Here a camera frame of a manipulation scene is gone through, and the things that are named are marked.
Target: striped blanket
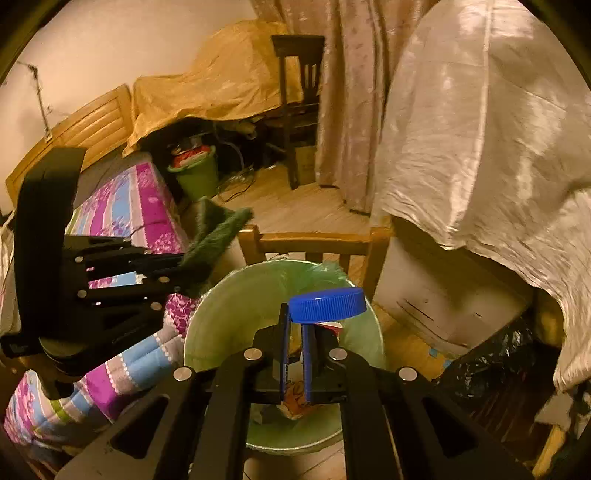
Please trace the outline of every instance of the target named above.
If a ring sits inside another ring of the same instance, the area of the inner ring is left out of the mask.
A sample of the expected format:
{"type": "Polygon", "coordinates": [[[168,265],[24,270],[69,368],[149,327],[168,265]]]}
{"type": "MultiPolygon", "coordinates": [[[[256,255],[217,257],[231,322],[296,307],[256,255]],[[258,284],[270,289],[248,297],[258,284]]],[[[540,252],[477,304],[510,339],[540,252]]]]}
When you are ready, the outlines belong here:
{"type": "MultiPolygon", "coordinates": [[[[74,211],[67,233],[131,236],[132,243],[156,254],[184,251],[187,239],[176,207],[154,166],[140,163],[124,171],[74,211]]],[[[91,288],[140,282],[127,273],[94,282],[91,288]]],[[[163,328],[89,372],[70,398],[50,401],[37,374],[28,371],[7,409],[4,428],[13,442],[77,451],[91,442],[142,391],[183,360],[184,335],[196,301],[168,298],[163,328]]]]}

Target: blue bottle cap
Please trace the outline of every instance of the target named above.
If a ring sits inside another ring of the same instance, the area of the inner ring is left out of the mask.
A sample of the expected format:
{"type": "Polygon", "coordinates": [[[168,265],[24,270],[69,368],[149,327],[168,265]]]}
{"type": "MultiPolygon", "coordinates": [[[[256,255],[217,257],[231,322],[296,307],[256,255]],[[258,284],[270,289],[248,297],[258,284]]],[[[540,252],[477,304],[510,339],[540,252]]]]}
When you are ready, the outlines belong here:
{"type": "Polygon", "coordinates": [[[294,323],[338,322],[367,310],[365,294],[359,287],[304,293],[290,298],[289,306],[294,323]]]}

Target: silver screw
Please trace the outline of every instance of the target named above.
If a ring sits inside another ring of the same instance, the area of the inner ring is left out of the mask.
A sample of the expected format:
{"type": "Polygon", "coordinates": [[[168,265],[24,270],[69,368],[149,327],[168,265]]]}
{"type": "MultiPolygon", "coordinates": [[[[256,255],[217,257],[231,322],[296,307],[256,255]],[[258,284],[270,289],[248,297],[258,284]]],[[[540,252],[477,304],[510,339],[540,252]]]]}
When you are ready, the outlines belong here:
{"type": "Polygon", "coordinates": [[[191,378],[191,375],[193,374],[191,373],[191,369],[188,367],[177,368],[173,373],[174,379],[179,382],[188,380],[189,378],[191,378]]]}
{"type": "Polygon", "coordinates": [[[344,348],[333,348],[329,352],[329,357],[331,357],[332,360],[344,360],[345,358],[347,358],[347,350],[345,350],[344,348]]]}
{"type": "Polygon", "coordinates": [[[414,368],[404,367],[398,371],[398,375],[407,382],[412,382],[417,379],[417,371],[414,368]]]}
{"type": "Polygon", "coordinates": [[[244,352],[244,358],[247,360],[259,360],[262,357],[262,352],[258,348],[249,348],[244,352]]]}

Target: white satin cloth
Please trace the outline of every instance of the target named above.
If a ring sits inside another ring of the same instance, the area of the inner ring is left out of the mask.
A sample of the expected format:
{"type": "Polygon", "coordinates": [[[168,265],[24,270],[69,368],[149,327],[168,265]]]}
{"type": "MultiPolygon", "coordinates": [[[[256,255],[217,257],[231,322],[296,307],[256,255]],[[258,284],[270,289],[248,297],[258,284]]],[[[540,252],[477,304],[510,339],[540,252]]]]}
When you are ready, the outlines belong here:
{"type": "Polygon", "coordinates": [[[400,60],[375,212],[507,266],[560,303],[559,390],[591,377],[591,94],[517,0],[441,0],[400,60]]]}

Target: green bucket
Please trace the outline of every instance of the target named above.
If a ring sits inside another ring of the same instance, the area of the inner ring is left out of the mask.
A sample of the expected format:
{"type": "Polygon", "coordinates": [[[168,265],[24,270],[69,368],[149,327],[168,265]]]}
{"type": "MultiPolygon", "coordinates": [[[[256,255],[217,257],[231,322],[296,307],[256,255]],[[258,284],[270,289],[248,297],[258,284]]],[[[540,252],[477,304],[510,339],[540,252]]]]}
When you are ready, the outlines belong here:
{"type": "MultiPolygon", "coordinates": [[[[250,347],[258,329],[275,324],[281,303],[290,297],[349,286],[353,283],[338,265],[328,262],[272,260],[236,270],[202,298],[187,332],[184,363],[196,371],[218,367],[229,355],[250,347]]],[[[384,342],[371,306],[342,324],[340,345],[383,368],[384,342]]],[[[278,410],[273,417],[264,424],[250,421],[246,440],[250,448],[298,455],[342,438],[338,405],[321,406],[299,420],[289,420],[278,410]]]]}
{"type": "Polygon", "coordinates": [[[212,145],[211,149],[207,157],[186,167],[168,166],[168,171],[176,175],[178,183],[192,202],[197,202],[201,197],[212,198],[217,195],[216,147],[212,145]]]}

